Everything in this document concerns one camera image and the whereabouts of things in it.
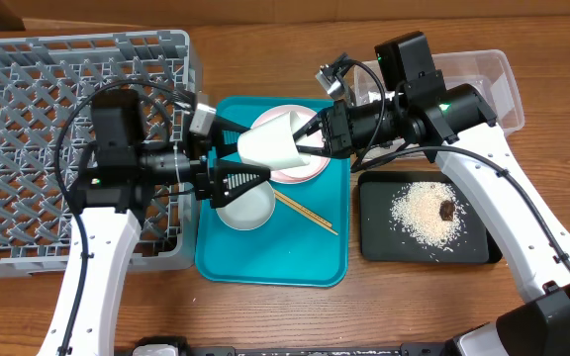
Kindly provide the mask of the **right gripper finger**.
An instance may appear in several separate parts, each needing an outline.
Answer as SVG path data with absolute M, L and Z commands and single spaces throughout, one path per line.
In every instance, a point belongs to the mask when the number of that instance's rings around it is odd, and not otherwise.
M 309 154 L 313 156 L 320 156 L 320 157 L 332 157 L 332 150 L 329 147 L 322 146 L 305 146 L 305 145 L 298 145 L 297 150 L 301 154 Z
M 293 133 L 295 142 L 298 142 L 300 139 L 308 136 L 316 140 L 323 141 L 323 116 L 321 114 L 316 114 L 311 117 Z

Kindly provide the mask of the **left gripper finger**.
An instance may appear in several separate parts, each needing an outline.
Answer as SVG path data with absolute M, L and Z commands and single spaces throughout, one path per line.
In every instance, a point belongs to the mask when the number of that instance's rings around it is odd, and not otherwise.
M 213 122 L 213 148 L 218 158 L 223 158 L 238 152 L 238 139 L 249 128 L 216 116 Z
M 267 167 L 217 159 L 211 168 L 211 207 L 228 205 L 270 177 L 271 171 Z

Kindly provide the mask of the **white paper cup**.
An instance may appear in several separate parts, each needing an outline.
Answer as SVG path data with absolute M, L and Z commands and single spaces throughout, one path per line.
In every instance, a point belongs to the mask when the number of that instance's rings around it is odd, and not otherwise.
M 298 120 L 297 113 L 290 111 L 242 133 L 237 140 L 241 162 L 271 171 L 308 165 L 310 155 L 301 154 L 293 138 L 292 125 Z

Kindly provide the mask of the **grey bowl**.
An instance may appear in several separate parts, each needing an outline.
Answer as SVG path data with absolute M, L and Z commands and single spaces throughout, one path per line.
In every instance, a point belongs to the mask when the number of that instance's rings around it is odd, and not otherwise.
M 236 230 L 252 230 L 264 225 L 272 216 L 276 205 L 274 190 L 269 182 L 236 198 L 216 212 L 220 220 Z

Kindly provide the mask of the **wooden chopstick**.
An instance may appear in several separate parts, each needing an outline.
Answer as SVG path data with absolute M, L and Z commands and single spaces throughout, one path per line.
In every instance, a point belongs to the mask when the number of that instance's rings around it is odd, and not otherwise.
M 300 212 L 303 212 L 303 213 L 309 215 L 311 218 L 318 221 L 319 223 L 322 223 L 323 225 L 326 225 L 328 227 L 333 227 L 333 225 L 329 221 L 325 220 L 320 215 L 312 212 L 311 210 L 304 207 L 300 203 L 298 203 L 298 202 L 294 201 L 293 199 L 287 197 L 286 195 L 284 195 L 280 191 L 274 190 L 274 193 L 276 195 L 276 198 L 278 198 L 280 201 L 282 201 L 284 203 L 288 203 L 288 204 L 292 205 L 294 207 L 294 209 L 296 209 L 297 211 L 300 211 Z
M 332 228 L 332 227 L 328 227 L 326 225 L 323 225 L 322 223 L 319 223 L 318 221 L 314 220 L 313 218 L 311 218 L 309 215 L 297 211 L 296 209 L 294 209 L 294 207 L 288 203 L 284 203 L 282 201 L 280 201 L 278 198 L 276 198 L 279 202 L 283 203 L 284 205 L 286 205 L 287 207 L 289 207 L 290 209 L 292 209 L 293 211 L 295 211 L 296 213 L 300 214 L 301 216 L 303 216 L 304 218 L 306 218 L 307 220 L 311 221 L 312 223 L 317 224 L 318 226 L 322 227 L 323 229 L 327 230 L 328 232 L 332 233 L 333 235 L 337 235 L 337 232 Z

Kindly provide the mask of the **pile of white rice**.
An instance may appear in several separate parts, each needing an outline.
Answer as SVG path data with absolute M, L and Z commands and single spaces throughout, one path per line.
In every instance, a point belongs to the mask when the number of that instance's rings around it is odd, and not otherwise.
M 439 216 L 442 201 L 455 204 L 454 220 L 445 222 Z M 449 183 L 411 182 L 404 184 L 392 196 L 391 229 L 404 232 L 408 240 L 418 245 L 418 252 L 425 252 L 427 259 L 439 262 L 442 253 L 454 251 L 453 244 L 466 234 L 465 216 L 469 204 L 463 203 Z

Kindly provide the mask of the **brown food scrap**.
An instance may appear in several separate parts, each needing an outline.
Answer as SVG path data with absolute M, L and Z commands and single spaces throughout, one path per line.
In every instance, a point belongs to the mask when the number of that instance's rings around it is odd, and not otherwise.
M 442 201 L 439 206 L 439 216 L 445 222 L 454 220 L 455 204 L 450 200 Z

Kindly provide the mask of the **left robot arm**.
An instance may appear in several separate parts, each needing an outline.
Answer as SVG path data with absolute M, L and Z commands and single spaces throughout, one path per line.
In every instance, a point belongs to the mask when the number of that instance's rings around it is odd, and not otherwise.
M 264 167 L 185 155 L 169 139 L 146 142 L 143 99 L 108 86 L 85 98 L 95 138 L 71 185 L 54 169 L 72 233 L 43 355 L 113 354 L 125 277 L 156 187 L 188 183 L 197 199 L 222 208 L 270 178 Z

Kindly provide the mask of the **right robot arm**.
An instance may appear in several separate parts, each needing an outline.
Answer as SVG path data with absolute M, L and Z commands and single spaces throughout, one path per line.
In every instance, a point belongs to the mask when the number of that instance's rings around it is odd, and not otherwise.
M 570 355 L 570 233 L 515 160 L 497 114 L 471 85 L 447 88 L 427 38 L 409 33 L 375 48 L 381 98 L 354 106 L 340 56 L 317 78 L 332 97 L 299 129 L 321 133 L 317 155 L 352 158 L 361 171 L 423 153 L 468 199 L 509 264 L 522 305 L 436 345 L 442 355 Z M 396 153 L 369 158 L 400 139 Z

